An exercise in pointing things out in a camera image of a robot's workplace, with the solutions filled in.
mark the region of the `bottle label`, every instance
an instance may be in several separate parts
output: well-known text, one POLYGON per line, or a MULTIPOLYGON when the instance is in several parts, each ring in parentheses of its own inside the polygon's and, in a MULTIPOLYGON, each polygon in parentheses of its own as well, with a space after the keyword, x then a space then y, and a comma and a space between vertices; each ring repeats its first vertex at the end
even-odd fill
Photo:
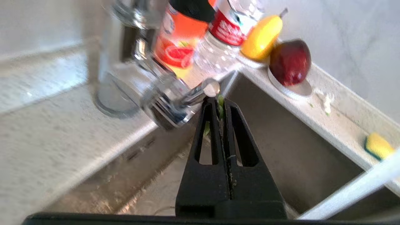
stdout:
POLYGON ((207 28, 206 22, 187 17, 168 5, 154 55, 178 77, 184 76, 192 65, 196 45, 206 34, 207 28))
POLYGON ((222 0, 209 30, 221 42, 240 46, 256 23, 253 18, 234 11, 228 0, 222 0))

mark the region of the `yellow fruit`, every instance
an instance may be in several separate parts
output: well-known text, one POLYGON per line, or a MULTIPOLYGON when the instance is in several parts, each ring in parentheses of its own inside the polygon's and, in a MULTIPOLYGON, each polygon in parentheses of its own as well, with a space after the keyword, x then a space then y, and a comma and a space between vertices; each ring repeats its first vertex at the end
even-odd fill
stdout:
POLYGON ((264 62, 267 59, 282 30, 281 17, 285 12, 286 9, 280 16, 269 16, 258 22, 240 49, 244 56, 257 62, 264 62))

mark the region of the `marble wall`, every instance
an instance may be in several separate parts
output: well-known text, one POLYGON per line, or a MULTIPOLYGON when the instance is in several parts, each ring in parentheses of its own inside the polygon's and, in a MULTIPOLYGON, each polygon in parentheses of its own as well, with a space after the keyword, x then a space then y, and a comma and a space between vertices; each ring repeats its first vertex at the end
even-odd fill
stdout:
POLYGON ((312 60, 400 123, 400 1, 267 0, 267 14, 288 7, 281 39, 302 38, 312 60))
POLYGON ((103 11, 100 0, 1 0, 0 60, 99 36, 103 11))

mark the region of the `juice bottle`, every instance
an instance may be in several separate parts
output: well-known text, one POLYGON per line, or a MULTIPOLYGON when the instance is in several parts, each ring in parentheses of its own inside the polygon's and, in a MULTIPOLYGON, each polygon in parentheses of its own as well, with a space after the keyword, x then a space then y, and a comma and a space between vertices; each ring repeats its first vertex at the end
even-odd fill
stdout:
POLYGON ((179 78, 191 69, 196 45, 214 19, 216 0, 170 0, 154 47, 179 78))

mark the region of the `stem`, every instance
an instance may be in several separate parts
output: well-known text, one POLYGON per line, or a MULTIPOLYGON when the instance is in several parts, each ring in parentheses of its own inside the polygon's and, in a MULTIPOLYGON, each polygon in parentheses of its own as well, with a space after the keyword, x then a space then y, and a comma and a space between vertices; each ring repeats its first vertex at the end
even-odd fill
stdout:
POLYGON ((288 8, 285 8, 285 9, 279 14, 279 18, 282 19, 282 17, 283 17, 284 15, 286 15, 286 13, 288 13, 288 8))

